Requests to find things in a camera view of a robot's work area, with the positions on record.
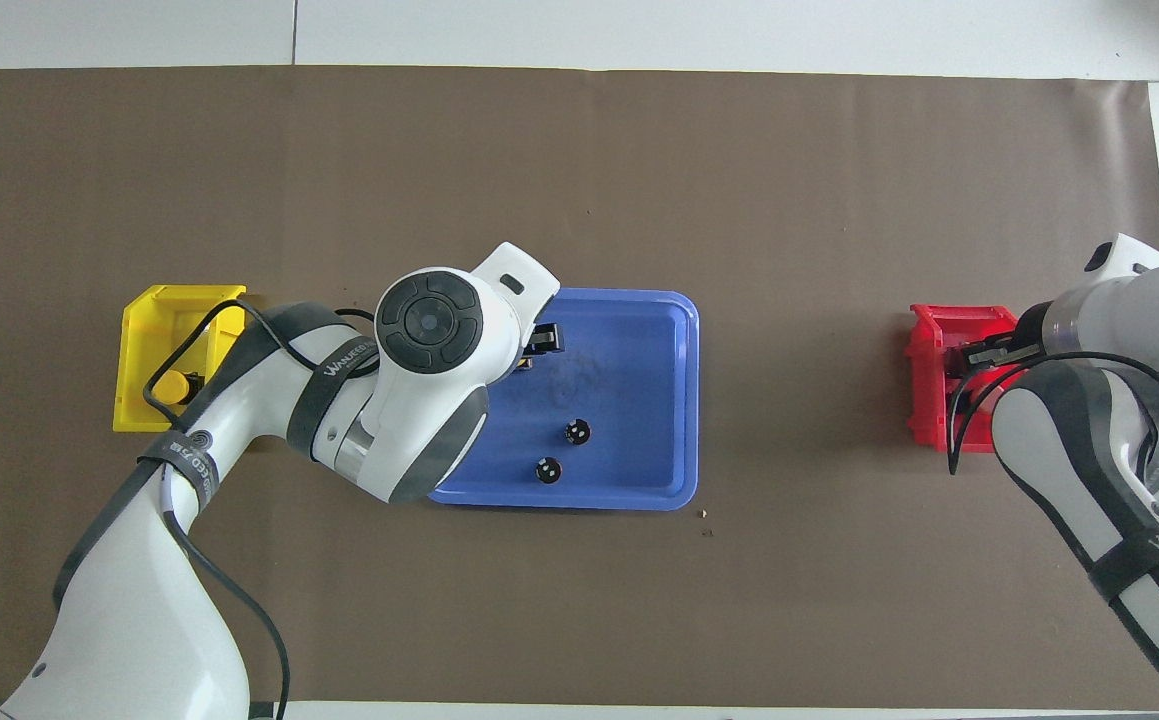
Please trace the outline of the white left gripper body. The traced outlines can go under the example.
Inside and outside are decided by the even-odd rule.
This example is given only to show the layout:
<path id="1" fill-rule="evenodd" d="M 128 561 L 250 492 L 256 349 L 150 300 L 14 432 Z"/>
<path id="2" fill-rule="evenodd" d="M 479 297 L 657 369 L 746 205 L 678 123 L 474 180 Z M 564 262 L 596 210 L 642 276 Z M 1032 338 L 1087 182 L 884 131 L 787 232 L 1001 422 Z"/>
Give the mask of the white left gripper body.
<path id="1" fill-rule="evenodd" d="M 501 243 L 471 275 L 483 281 L 512 310 L 520 330 L 534 330 L 560 291 L 555 275 L 512 243 Z"/>

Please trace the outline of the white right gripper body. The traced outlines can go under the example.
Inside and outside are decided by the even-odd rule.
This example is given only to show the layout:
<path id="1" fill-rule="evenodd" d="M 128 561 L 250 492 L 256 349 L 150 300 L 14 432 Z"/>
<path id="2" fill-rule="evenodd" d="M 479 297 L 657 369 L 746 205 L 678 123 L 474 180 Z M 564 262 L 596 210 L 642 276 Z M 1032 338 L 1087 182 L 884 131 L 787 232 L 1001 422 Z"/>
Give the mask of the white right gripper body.
<path id="1" fill-rule="evenodd" d="M 1014 329 L 1014 350 L 1036 354 L 1094 351 L 1118 354 L 1113 340 L 1111 315 L 1105 284 L 1127 282 L 1159 266 L 1159 250 L 1128 234 L 1100 243 L 1083 269 L 1074 286 L 1050 301 L 1041 301 L 1019 318 Z"/>

